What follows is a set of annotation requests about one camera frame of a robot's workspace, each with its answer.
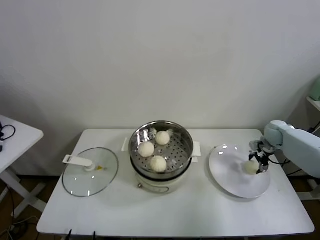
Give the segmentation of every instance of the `floor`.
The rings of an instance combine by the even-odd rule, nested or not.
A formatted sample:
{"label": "floor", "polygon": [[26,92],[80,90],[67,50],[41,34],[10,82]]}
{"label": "floor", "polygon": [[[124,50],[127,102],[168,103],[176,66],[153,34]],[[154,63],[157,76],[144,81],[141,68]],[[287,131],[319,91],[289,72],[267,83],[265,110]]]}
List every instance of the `floor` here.
{"label": "floor", "polygon": [[[31,191],[33,188],[36,187],[36,185],[39,182],[46,183],[45,189],[38,195],[38,197],[48,202],[56,184],[57,179],[54,180],[46,180],[46,179],[23,179],[21,181],[21,184],[29,191]],[[292,185],[294,186],[295,190],[297,192],[305,192],[310,191],[310,187],[308,183],[305,180],[291,180]],[[0,193],[5,189],[5,184],[0,180]],[[14,205],[17,206],[23,199],[12,190],[13,195],[13,201]],[[295,236],[282,236],[282,237],[253,237],[250,239],[253,240],[264,240],[264,239],[282,239],[282,240],[320,240],[320,201],[305,201],[303,202],[303,205],[307,212],[309,213],[314,225],[315,225],[315,232],[312,234],[307,235],[295,235]],[[7,194],[4,200],[0,203],[0,233],[8,229],[8,227],[12,223],[12,199],[10,194]],[[34,209],[33,207],[29,206],[15,222],[25,220],[26,218],[30,216],[36,216],[37,218],[40,218],[41,212]],[[36,229],[37,220],[35,218],[30,219],[27,221],[29,224],[27,225],[28,228],[25,232],[25,234],[19,238],[20,240],[59,240],[61,239],[58,236],[52,236],[52,235],[44,235],[39,234]],[[8,235],[4,234],[0,236],[0,240],[7,239]]]}

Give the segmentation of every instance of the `perforated steamer tray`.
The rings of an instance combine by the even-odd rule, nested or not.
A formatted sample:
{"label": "perforated steamer tray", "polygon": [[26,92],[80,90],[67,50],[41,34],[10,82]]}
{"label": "perforated steamer tray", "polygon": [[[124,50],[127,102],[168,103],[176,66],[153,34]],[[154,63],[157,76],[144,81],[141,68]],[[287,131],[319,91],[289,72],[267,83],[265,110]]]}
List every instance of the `perforated steamer tray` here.
{"label": "perforated steamer tray", "polygon": [[[167,145],[158,145],[155,141],[156,131],[168,131],[171,135]],[[154,145],[154,153],[150,157],[142,157],[138,148],[143,142]],[[179,177],[189,167],[193,153],[193,140],[188,131],[182,126],[168,121],[150,122],[140,127],[129,141],[129,152],[134,169],[147,179],[154,181],[169,181]],[[150,169],[150,160],[158,155],[165,158],[167,169],[156,173]]]}

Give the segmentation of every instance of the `table leg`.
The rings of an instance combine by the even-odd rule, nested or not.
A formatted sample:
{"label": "table leg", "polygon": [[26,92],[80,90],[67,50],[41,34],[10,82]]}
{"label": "table leg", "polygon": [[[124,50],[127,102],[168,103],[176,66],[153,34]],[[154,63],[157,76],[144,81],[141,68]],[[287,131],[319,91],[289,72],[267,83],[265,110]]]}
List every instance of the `table leg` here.
{"label": "table leg", "polygon": [[[15,178],[15,180],[20,182],[20,179],[9,168],[7,168],[7,171]],[[8,192],[9,192],[9,190],[7,187],[2,191],[2,193],[0,195],[0,203],[5,198],[5,196],[7,195]]]}
{"label": "table leg", "polygon": [[17,176],[5,170],[0,174],[0,179],[2,179],[8,186],[15,190],[19,195],[21,195],[24,200],[14,209],[14,218],[17,218],[23,210],[26,209],[28,205],[38,209],[40,212],[43,212],[46,207],[46,203],[36,196],[45,188],[45,184],[39,183],[32,192],[28,192],[17,180]]}
{"label": "table leg", "polygon": [[312,187],[312,191],[309,192],[297,192],[301,201],[310,201],[310,200],[320,200],[320,185],[316,183],[315,180],[307,180],[310,186]]}

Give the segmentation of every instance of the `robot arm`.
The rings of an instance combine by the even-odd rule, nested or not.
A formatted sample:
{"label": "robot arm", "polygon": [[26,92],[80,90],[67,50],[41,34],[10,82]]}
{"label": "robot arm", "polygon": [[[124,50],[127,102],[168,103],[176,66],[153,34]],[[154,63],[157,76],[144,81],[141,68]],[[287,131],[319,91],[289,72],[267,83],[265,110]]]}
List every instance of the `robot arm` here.
{"label": "robot arm", "polygon": [[271,121],[264,128],[264,136],[260,141],[253,141],[250,147],[259,162],[259,173],[266,172],[269,156],[275,150],[283,154],[307,174],[320,178],[320,138],[301,129],[294,129],[284,121]]}

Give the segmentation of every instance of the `white plate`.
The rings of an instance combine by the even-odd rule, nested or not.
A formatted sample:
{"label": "white plate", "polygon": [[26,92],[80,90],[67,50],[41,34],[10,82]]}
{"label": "white plate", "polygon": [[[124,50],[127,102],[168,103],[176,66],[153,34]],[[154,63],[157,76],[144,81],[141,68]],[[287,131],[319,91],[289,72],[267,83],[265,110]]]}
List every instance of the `white plate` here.
{"label": "white plate", "polygon": [[229,193],[246,199],[257,198],[268,190],[270,173],[247,174],[244,163],[248,160],[249,152],[237,145],[224,144],[212,151],[209,168],[214,179]]}

